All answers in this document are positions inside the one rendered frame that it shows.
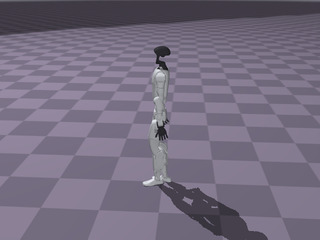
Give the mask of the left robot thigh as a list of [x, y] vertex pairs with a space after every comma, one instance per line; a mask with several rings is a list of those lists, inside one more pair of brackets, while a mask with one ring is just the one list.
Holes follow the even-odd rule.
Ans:
[[[163, 118], [162, 118], [162, 120], [163, 120]], [[163, 121], [163, 122], [165, 123], [165, 121]], [[159, 145], [160, 145], [159, 134], [157, 135], [157, 137], [155, 137], [157, 132], [158, 132], [157, 120], [154, 119], [154, 120], [152, 120], [150, 128], [149, 128], [148, 142], [149, 142], [150, 149], [155, 157], [156, 157], [157, 152], [159, 152], [159, 151], [163, 151], [165, 154], [164, 149], [159, 147]]]

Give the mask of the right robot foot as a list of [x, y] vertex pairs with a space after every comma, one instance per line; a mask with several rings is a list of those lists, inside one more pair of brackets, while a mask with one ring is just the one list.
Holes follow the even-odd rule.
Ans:
[[[153, 176], [152, 178], [155, 178], [155, 176]], [[160, 178], [162, 178], [164, 182], [171, 182], [172, 181], [171, 177], [169, 177], [169, 176], [166, 176], [166, 178], [163, 178], [162, 175], [160, 175]]]

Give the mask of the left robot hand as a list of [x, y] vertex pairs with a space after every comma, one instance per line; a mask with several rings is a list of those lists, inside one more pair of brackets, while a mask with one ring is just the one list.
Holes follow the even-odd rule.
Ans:
[[[165, 127], [164, 121], [163, 121], [163, 126], [158, 126], [158, 122], [156, 122], [156, 124], [157, 124], [158, 130], [157, 130], [155, 137], [157, 137], [157, 135], [159, 135], [159, 140], [162, 139], [162, 141], [163, 141], [163, 137], [164, 137], [164, 139], [166, 139], [166, 138], [168, 139], [167, 131], [164, 129], [164, 127]], [[166, 135], [166, 137], [165, 137], [165, 135]]]

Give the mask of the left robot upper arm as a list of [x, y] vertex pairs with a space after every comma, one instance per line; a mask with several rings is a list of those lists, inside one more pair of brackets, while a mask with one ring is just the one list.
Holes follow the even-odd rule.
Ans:
[[162, 103], [164, 101], [164, 91], [165, 91], [165, 82], [166, 82], [166, 76], [165, 73], [159, 72], [156, 75], [155, 78], [156, 81], [156, 93], [157, 97], [153, 99], [153, 103], [155, 103], [156, 99], [160, 98], [162, 100]]

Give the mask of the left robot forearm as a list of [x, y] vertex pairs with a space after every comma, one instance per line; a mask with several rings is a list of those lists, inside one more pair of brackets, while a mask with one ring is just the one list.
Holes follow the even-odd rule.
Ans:
[[156, 114], [156, 120], [158, 123], [158, 126], [161, 127], [163, 126], [163, 110], [164, 110], [164, 105], [163, 105], [163, 101], [160, 98], [157, 98], [155, 100], [155, 114]]

